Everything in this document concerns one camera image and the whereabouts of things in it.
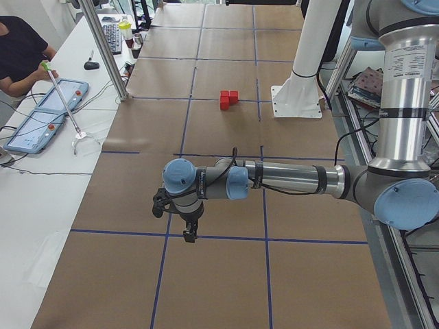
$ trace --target person's hand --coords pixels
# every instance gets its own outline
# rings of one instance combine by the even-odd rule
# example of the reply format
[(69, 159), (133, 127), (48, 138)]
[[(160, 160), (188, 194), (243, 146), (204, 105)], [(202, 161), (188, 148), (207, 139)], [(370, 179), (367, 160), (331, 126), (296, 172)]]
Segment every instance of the person's hand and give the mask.
[[(54, 75), (55, 79), (59, 76), (55, 70), (52, 70), (52, 74)], [(43, 65), (38, 65), (38, 68), (36, 71), (34, 71), (34, 76), (35, 78), (38, 80), (49, 80), (49, 74), (46, 71), (46, 69), (44, 68)]]

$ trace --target blue joint cap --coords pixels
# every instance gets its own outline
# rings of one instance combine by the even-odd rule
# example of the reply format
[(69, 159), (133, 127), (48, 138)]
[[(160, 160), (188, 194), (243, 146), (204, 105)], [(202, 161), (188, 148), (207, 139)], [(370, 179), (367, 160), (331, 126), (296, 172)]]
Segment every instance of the blue joint cap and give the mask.
[(179, 194), (187, 190), (195, 182), (197, 169), (185, 159), (174, 159), (163, 169), (162, 177), (166, 191)]
[(375, 216), (399, 230), (419, 228), (439, 213), (439, 191), (428, 180), (402, 180), (378, 196)]
[(232, 167), (228, 171), (226, 183), (227, 197), (230, 200), (245, 199), (248, 195), (248, 170)]
[(426, 16), (439, 15), (438, 0), (401, 0), (410, 10)]
[(378, 41), (378, 39), (359, 38), (356, 36), (351, 36), (351, 47), (354, 50), (360, 51), (384, 50), (384, 46)]

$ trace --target cup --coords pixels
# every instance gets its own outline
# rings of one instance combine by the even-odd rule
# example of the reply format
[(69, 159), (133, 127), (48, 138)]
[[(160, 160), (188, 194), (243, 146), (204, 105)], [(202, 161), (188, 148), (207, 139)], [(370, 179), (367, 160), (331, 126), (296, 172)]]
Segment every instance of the cup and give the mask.
[(134, 39), (134, 45), (131, 48), (132, 57), (138, 58), (140, 54), (140, 50), (142, 49), (143, 46), (143, 37), (140, 33), (136, 33), (133, 39)]
[(126, 45), (131, 49), (134, 44), (134, 40), (132, 39), (131, 23), (124, 20), (119, 23), (119, 29), (121, 30)]

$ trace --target person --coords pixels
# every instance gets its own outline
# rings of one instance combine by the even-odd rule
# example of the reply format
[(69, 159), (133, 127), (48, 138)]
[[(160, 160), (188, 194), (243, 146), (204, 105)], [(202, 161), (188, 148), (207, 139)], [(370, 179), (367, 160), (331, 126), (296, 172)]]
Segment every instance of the person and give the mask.
[(20, 97), (38, 80), (49, 79), (41, 62), (55, 54), (56, 50), (23, 19), (0, 16), (0, 90), (4, 93)]

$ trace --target black shirt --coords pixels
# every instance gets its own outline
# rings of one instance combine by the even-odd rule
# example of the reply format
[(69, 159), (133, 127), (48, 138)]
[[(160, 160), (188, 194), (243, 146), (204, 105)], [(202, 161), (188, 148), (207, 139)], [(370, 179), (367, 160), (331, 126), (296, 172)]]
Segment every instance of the black shirt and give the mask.
[(0, 80), (10, 77), (13, 82), (20, 81), (34, 72), (46, 56), (45, 42), (23, 19), (15, 16), (0, 16), (9, 30), (0, 36)]

